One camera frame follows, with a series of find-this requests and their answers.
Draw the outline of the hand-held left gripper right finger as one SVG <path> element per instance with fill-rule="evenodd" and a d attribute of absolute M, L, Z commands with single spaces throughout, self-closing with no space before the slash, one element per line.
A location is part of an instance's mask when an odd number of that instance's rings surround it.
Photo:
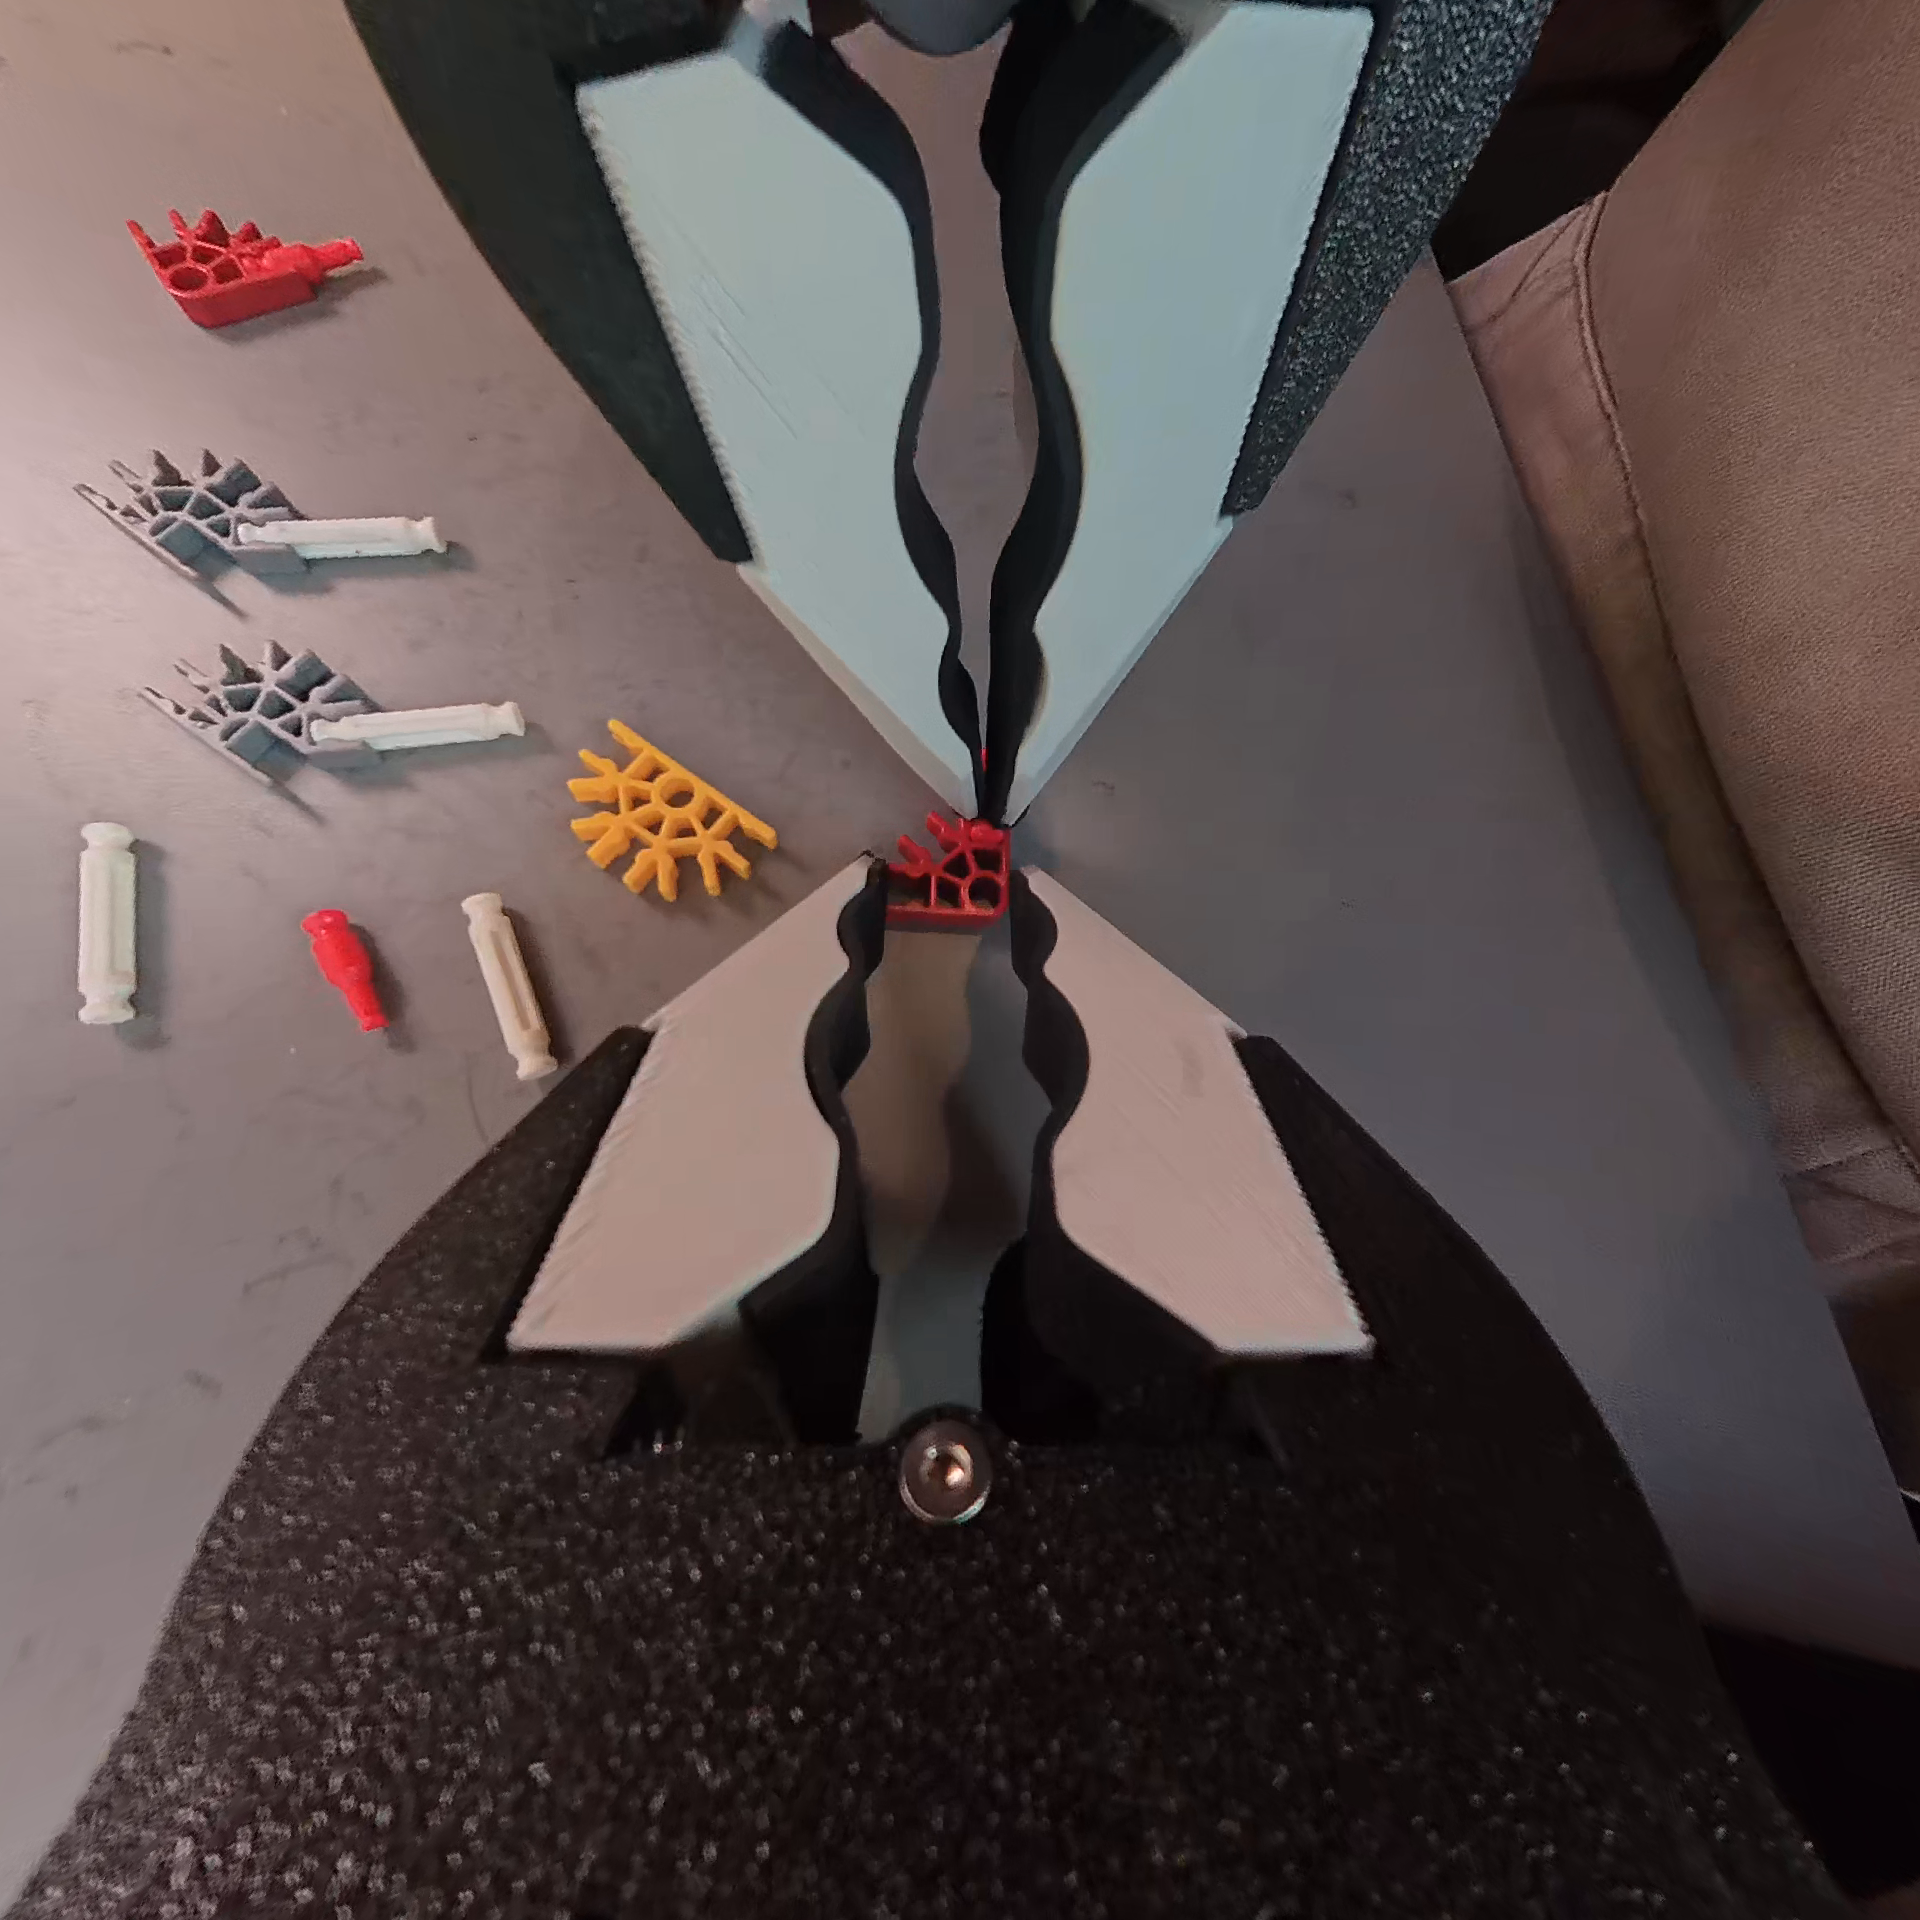
<path fill-rule="evenodd" d="M 1248 1031 L 1055 878 L 1014 874 L 1009 936 L 1046 1115 L 981 1313 L 989 1418 L 1028 1448 L 1201 1445 L 1276 1364 L 1370 1357 Z"/>

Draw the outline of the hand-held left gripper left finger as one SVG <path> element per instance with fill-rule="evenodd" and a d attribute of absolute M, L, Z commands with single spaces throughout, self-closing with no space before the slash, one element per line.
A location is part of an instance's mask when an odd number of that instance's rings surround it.
<path fill-rule="evenodd" d="M 850 1445 L 877 1325 L 845 1087 L 884 956 L 857 861 L 687 987 L 505 1321 L 511 1357 L 643 1363 L 631 1415 L 694 1415 L 685 1363 L 803 1445 Z"/>

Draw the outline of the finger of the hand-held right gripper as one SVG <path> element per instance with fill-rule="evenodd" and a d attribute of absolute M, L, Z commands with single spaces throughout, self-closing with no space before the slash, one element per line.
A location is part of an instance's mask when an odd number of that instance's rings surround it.
<path fill-rule="evenodd" d="M 1020 25 L 981 129 L 1036 466 L 992 574 L 981 809 L 1016 821 L 1232 527 L 1219 506 L 1369 44 L 1358 6 Z"/>
<path fill-rule="evenodd" d="M 736 574 L 959 816 L 981 722 L 918 476 L 931 204 L 896 113 L 806 27 L 574 88 L 748 556 Z"/>

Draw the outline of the short white rod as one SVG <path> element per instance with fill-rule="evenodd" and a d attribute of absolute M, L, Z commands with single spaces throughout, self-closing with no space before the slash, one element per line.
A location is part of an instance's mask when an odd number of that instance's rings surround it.
<path fill-rule="evenodd" d="M 442 556 L 448 551 L 434 518 L 289 518 L 234 527 L 234 551 L 257 564 L 322 564 Z"/>
<path fill-rule="evenodd" d="M 518 943 L 514 918 L 499 895 L 466 897 L 462 916 L 472 956 L 483 971 L 492 1018 L 522 1083 L 555 1073 L 555 1053 L 543 1012 Z"/>
<path fill-rule="evenodd" d="M 91 1026 L 136 1018 L 136 854 L 133 833 L 116 822 L 80 829 L 78 861 L 78 1020 Z"/>
<path fill-rule="evenodd" d="M 306 728 L 309 746 L 328 753 L 347 750 L 404 753 L 439 746 L 480 746 L 509 738 L 524 738 L 524 716 L 516 703 L 320 716 Z"/>

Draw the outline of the yellow connector piece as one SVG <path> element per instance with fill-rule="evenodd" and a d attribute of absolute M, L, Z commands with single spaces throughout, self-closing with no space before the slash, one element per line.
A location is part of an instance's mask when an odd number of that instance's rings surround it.
<path fill-rule="evenodd" d="M 780 852 L 771 826 L 679 759 L 616 717 L 605 733 L 610 751 L 580 750 L 567 829 L 594 867 L 619 867 L 626 895 L 675 904 L 691 870 L 708 897 L 723 897 L 726 878 L 752 878 L 750 847 Z"/>

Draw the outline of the grey half-round connector piece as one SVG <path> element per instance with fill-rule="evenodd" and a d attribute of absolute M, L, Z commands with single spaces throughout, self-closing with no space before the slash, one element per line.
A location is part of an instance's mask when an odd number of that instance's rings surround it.
<path fill-rule="evenodd" d="M 188 689 L 175 700 L 142 687 L 142 703 L 175 731 L 258 784 L 275 784 L 301 765 L 358 765 L 373 757 L 354 740 L 320 740 L 316 728 L 373 716 L 366 693 L 313 652 L 293 653 L 263 641 L 257 659 L 222 645 L 214 671 L 175 662 Z"/>

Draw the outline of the grey desk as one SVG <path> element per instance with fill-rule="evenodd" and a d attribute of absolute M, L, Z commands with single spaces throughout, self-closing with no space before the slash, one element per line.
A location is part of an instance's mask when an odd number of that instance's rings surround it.
<path fill-rule="evenodd" d="M 5 1903 L 137 1693 L 251 1433 L 566 1061 L 934 805 L 492 279 L 339 6 L 5 6 Z M 125 229 L 366 261 L 184 318 Z M 73 485 L 247 462 L 442 556 L 184 578 Z M 228 645 L 524 738 L 258 784 L 137 696 Z M 708 897 L 573 840 L 619 720 L 780 834 Z M 83 826 L 136 854 L 136 1018 L 78 1020 Z M 1043 792 L 1024 854 L 1274 1036 L 1496 1259 L 1716 1620 L 1914 1664 L 1914 1541 L 1597 676 L 1418 266 Z M 358 1031 L 299 923 L 344 910 Z"/>

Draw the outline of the person's brown clothing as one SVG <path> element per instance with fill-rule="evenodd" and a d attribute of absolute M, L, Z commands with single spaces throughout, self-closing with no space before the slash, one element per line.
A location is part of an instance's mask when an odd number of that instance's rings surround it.
<path fill-rule="evenodd" d="M 1914 6 L 1754 6 L 1450 279 L 1911 1504 L 1914 116 Z"/>

